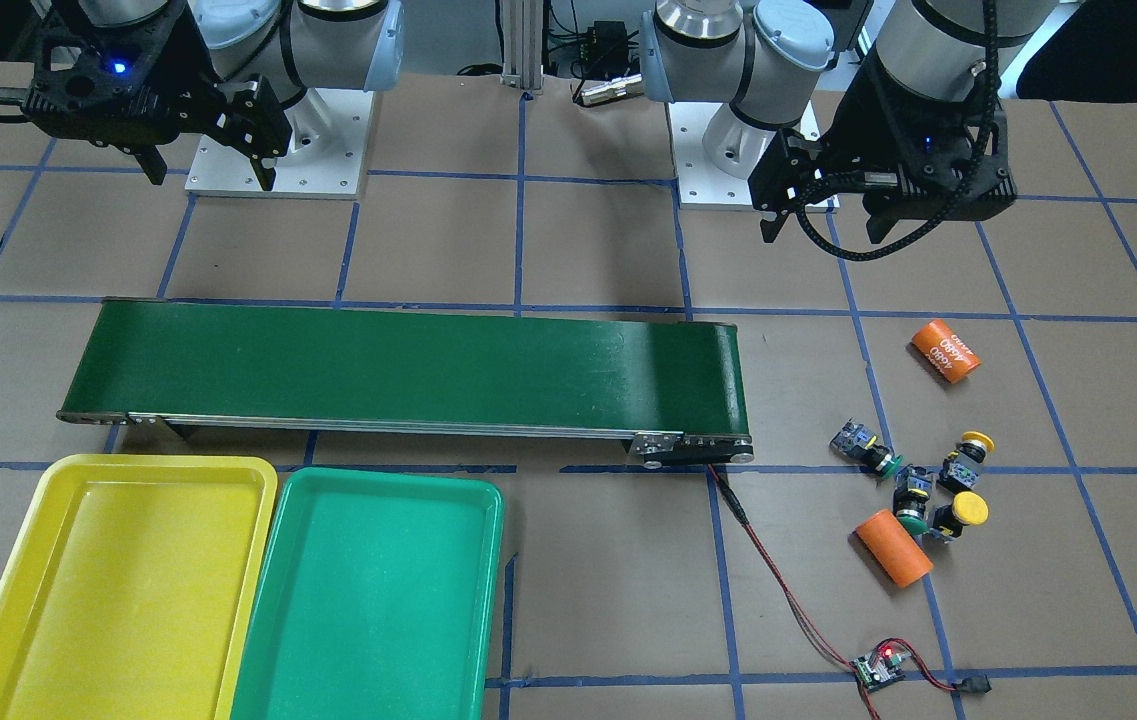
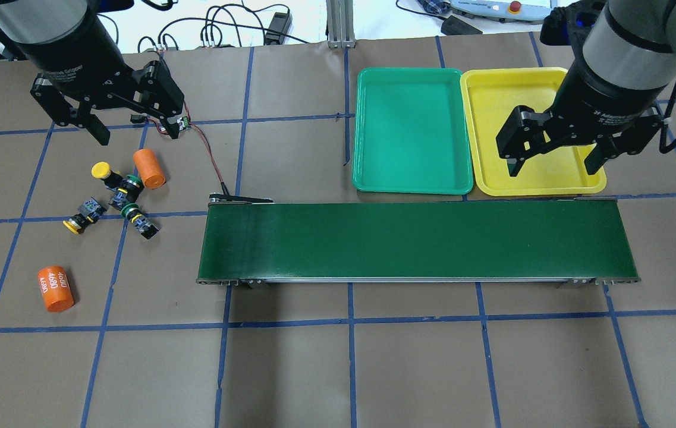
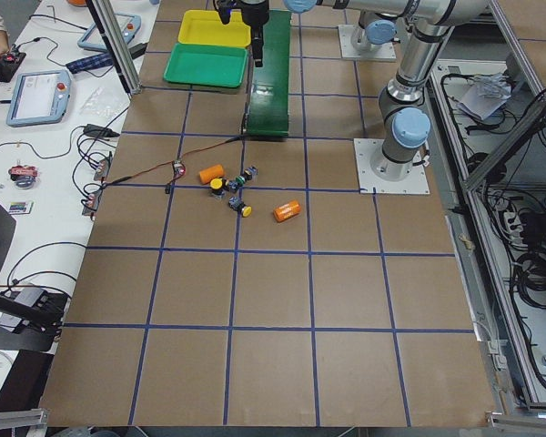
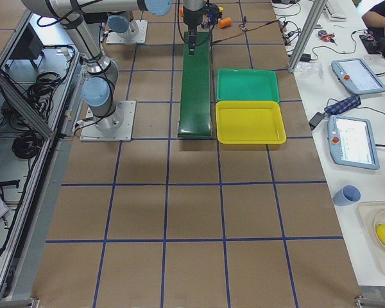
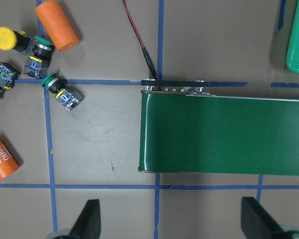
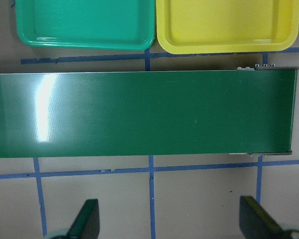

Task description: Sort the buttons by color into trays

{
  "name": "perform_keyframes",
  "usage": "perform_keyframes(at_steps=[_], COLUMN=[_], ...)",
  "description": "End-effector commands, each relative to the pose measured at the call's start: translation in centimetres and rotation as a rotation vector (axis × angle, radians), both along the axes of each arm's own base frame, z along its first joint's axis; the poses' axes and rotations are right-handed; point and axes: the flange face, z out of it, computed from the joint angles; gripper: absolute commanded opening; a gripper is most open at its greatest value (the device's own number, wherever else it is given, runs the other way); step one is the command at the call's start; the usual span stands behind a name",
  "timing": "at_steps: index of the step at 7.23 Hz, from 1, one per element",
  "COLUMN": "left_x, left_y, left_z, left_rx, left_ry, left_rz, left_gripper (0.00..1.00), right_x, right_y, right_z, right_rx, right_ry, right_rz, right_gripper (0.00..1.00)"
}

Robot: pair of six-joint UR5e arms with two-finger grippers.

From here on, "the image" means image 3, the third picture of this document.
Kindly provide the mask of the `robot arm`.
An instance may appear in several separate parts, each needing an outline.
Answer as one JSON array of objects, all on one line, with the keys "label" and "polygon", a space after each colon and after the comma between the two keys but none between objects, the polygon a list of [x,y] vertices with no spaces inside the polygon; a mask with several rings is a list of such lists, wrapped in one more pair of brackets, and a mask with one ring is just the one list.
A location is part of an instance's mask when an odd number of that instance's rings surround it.
[{"label": "robot arm", "polygon": [[478,16],[488,4],[487,1],[287,1],[285,7],[297,14],[326,6],[416,19],[397,73],[379,97],[386,133],[379,156],[389,164],[402,166],[412,162],[430,134],[430,120],[417,108],[417,103],[435,61],[454,27]]},{"label": "robot arm", "polygon": [[[250,47],[255,67],[263,66],[264,26],[270,18],[269,1],[214,1],[220,20],[227,25],[233,10],[241,13],[242,22],[249,26]],[[397,17],[363,10],[355,25],[340,25],[341,54],[347,58],[374,57],[372,52],[389,46],[397,34]]]}]

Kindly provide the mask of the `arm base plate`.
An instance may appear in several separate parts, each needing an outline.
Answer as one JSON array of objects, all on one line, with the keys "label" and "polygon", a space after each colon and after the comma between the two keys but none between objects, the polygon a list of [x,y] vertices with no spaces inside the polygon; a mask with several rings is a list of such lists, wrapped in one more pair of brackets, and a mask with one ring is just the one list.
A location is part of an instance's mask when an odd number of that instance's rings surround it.
[{"label": "arm base plate", "polygon": [[413,159],[399,164],[389,161],[379,138],[355,138],[354,155],[361,194],[420,195],[430,194],[426,168],[417,149]]},{"label": "arm base plate", "polygon": [[396,35],[394,25],[375,22],[367,28],[359,25],[339,25],[341,57],[355,61],[394,62]]}]

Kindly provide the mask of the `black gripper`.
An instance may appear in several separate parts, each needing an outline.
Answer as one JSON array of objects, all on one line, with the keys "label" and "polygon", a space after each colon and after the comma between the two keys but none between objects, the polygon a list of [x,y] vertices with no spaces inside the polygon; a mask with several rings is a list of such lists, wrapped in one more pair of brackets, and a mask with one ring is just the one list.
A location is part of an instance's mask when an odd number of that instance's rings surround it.
[{"label": "black gripper", "polygon": [[255,67],[263,66],[263,25],[269,20],[268,0],[240,0],[243,22],[253,28],[253,60]]}]

